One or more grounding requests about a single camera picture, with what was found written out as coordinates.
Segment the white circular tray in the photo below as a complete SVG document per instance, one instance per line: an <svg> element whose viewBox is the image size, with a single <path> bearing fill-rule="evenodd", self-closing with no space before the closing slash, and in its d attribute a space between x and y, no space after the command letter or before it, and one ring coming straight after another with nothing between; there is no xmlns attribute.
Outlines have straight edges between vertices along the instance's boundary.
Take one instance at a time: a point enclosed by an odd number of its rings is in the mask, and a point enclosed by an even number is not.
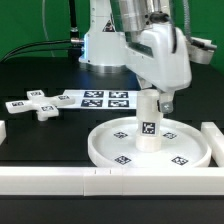
<svg viewBox="0 0 224 224"><path fill-rule="evenodd" d="M98 167L205 167L211 149L200 131L186 124L162 119L161 150L142 152L135 146L136 117L108 121L88 137L88 153Z"/></svg>

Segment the green wall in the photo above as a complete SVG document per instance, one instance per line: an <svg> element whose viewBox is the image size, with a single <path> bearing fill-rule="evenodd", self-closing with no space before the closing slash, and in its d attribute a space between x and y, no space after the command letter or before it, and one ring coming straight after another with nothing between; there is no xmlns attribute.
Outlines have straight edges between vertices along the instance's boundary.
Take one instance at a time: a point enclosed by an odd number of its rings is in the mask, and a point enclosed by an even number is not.
<svg viewBox="0 0 224 224"><path fill-rule="evenodd" d="M78 27L83 35L89 27L89 0L75 0ZM223 0L189 0L192 35L212 39L218 50L212 65L224 74L224 19ZM174 0L176 25L183 29L182 0ZM50 40L70 37L68 0L46 0L46 26ZM42 0L0 0L0 57L23 44L44 41ZM35 56L51 56L36 53ZM57 52L56 56L66 56Z"/></svg>

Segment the white cross-shaped block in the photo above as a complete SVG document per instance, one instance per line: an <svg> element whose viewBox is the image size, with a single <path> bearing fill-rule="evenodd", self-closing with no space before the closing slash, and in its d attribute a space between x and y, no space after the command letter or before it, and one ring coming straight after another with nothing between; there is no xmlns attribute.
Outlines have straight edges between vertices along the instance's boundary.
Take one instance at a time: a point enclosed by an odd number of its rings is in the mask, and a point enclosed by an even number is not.
<svg viewBox="0 0 224 224"><path fill-rule="evenodd" d="M7 102L6 107L11 114L21 113L29 110L36 110L39 121L46 121L48 117L59 115L58 106L66 106L75 103L75 97L60 95L45 97L42 90L28 91L29 100Z"/></svg>

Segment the black table surface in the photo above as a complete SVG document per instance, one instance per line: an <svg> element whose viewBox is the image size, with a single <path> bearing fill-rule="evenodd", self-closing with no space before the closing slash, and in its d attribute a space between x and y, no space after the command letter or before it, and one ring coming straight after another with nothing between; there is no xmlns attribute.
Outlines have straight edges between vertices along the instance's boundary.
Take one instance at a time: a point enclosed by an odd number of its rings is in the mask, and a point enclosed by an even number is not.
<svg viewBox="0 0 224 224"><path fill-rule="evenodd" d="M191 67L192 84L176 92L174 112L167 117L197 129L201 122L213 121L223 131L224 76L209 65L192 63ZM25 100L27 91L39 89L51 97L65 89L139 90L139 86L130 71L102 75L81 70L67 58L23 58L1 64L0 120L6 122L7 138L0 146L0 166L94 166L87 153L90 131L105 121L136 113L60 109L60 116L40 122L35 111L7 112L5 102ZM0 220L4 224L222 223L223 199L222 196L1 196Z"/></svg>

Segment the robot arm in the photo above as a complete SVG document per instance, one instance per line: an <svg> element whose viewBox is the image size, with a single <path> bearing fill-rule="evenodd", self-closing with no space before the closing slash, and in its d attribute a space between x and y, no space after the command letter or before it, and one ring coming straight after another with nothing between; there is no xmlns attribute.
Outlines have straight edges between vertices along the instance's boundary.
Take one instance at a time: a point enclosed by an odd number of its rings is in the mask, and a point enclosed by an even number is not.
<svg viewBox="0 0 224 224"><path fill-rule="evenodd" d="M126 66L144 84L157 87L161 93L160 110L172 112L174 92L191 82L184 35L168 22L166 13L154 12L161 8L160 1L110 0L110 3L116 31L125 33Z"/></svg>
<svg viewBox="0 0 224 224"><path fill-rule="evenodd" d="M189 86L191 70L185 37L167 22L168 14L156 11L164 9L158 2L91 0L91 27L79 61L103 73L129 68L143 80L142 89L154 85L159 90L160 111L169 113L175 91Z"/></svg>

